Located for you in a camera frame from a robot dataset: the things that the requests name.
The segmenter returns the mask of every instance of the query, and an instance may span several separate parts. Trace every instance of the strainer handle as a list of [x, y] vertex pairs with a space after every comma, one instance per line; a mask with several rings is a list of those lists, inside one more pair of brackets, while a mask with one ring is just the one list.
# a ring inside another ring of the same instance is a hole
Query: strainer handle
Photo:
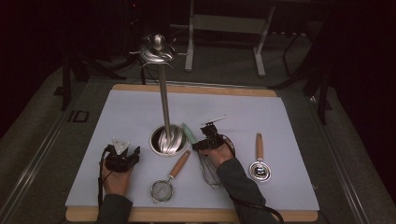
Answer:
[[256, 154], [257, 154], [257, 160], [262, 161], [264, 158], [264, 146], [262, 145], [261, 133], [257, 133], [256, 135]]
[[171, 178], [175, 178], [178, 174], [178, 172], [181, 170], [181, 168], [183, 168], [184, 163], [186, 163], [187, 159], [190, 156], [190, 151], [187, 150], [186, 152], [183, 153], [183, 155], [180, 157], [180, 159], [178, 159], [176, 165], [174, 166], [174, 168], [172, 169], [171, 173], [169, 174], [169, 176]]

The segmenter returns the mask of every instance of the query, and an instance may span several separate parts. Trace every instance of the wooden-handled ladle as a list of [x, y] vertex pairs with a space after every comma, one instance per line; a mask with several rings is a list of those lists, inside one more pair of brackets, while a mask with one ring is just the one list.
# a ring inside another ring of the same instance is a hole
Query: wooden-handled ladle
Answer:
[[264, 159], [264, 146], [262, 143], [262, 134], [256, 135], [256, 154], [257, 161], [251, 163], [249, 172], [251, 177], [259, 182], [267, 181], [271, 177], [270, 168], [263, 162]]

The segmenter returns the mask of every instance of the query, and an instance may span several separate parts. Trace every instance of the metal frame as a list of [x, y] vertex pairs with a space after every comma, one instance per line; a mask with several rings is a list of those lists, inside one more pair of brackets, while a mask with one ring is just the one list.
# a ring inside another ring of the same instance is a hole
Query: metal frame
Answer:
[[67, 118], [72, 114], [72, 108], [77, 102], [77, 98], [84, 91], [85, 86], [85, 83], [79, 82], [76, 84], [76, 87], [72, 90], [73, 97], [70, 98], [70, 104], [67, 104], [63, 111], [60, 111], [58, 118], [50, 128], [40, 148], [37, 150], [32, 160], [26, 165], [17, 183], [7, 196], [6, 201], [2, 204], [0, 209], [1, 224], [6, 224], [11, 221], [25, 194], [35, 180], [36, 175], [40, 171], [41, 165], [44, 163], [47, 155], [51, 152], [52, 146], [56, 141], [59, 131], [63, 127], [63, 124], [66, 122]]
[[347, 169], [341, 160], [337, 147], [334, 144], [333, 137], [326, 125], [320, 125], [321, 120], [318, 116], [316, 116], [316, 107], [318, 105], [315, 101], [315, 98], [306, 97], [306, 101], [308, 103], [313, 118], [316, 118], [318, 120], [317, 125], [319, 125], [319, 129], [322, 132], [323, 141], [326, 143], [330, 151], [330, 161], [340, 181], [340, 185], [346, 195], [346, 199], [349, 203], [354, 218], [359, 224], [370, 224], [370, 219], [367, 217], [366, 211], [361, 204], [358, 193], [353, 187], [352, 181], [349, 177], [349, 174], [347, 173]]
[[260, 34], [261, 39], [257, 47], [253, 48], [254, 58], [257, 66], [259, 77], [265, 76], [264, 65], [262, 63], [262, 47], [275, 12], [275, 6], [271, 6], [265, 20], [234, 18], [194, 14], [194, 0], [190, 0], [190, 24], [189, 24], [189, 45], [187, 47], [187, 58], [185, 71], [192, 71], [192, 62], [194, 55], [194, 29], [239, 32], [248, 34]]

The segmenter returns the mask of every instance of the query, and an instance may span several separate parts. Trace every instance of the metal strainer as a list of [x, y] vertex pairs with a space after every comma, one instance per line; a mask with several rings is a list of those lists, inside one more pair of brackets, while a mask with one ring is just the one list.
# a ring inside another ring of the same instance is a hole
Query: metal strainer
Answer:
[[174, 191], [171, 179], [174, 179], [177, 176], [190, 154], [191, 152], [187, 150], [180, 159], [178, 159], [176, 165], [169, 174], [168, 180], [158, 180], [151, 186], [150, 194], [154, 203], [166, 203], [172, 198]]

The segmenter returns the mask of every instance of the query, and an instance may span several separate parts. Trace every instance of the person's right hand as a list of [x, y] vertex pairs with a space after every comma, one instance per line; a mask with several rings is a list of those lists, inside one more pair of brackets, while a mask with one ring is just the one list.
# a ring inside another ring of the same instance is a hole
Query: person's right hand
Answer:
[[[232, 145], [230, 140], [226, 139], [225, 141]], [[233, 153], [225, 143], [216, 149], [202, 149], [199, 150], [199, 152], [208, 156], [216, 168], [218, 168], [225, 161], [233, 158]]]

